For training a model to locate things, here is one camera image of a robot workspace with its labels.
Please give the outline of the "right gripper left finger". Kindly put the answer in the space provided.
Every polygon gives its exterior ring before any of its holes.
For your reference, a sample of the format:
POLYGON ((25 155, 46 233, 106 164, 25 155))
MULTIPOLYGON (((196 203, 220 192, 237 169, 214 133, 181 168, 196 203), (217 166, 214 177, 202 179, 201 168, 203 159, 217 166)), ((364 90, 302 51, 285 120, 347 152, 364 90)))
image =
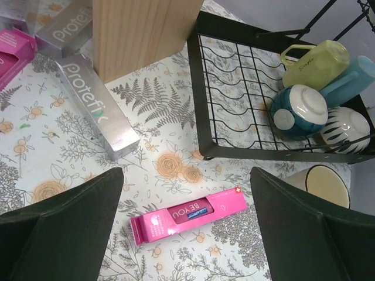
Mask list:
POLYGON ((112 168, 1 215, 1 280, 97 280, 124 175, 112 168))

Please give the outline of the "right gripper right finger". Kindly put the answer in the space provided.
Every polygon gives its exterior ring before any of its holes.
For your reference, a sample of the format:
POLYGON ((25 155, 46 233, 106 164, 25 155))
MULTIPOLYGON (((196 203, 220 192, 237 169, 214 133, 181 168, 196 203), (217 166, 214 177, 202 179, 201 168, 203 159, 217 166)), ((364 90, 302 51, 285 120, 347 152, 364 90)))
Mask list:
POLYGON ((374 280, 374 216, 258 167, 251 189, 272 280, 374 280))

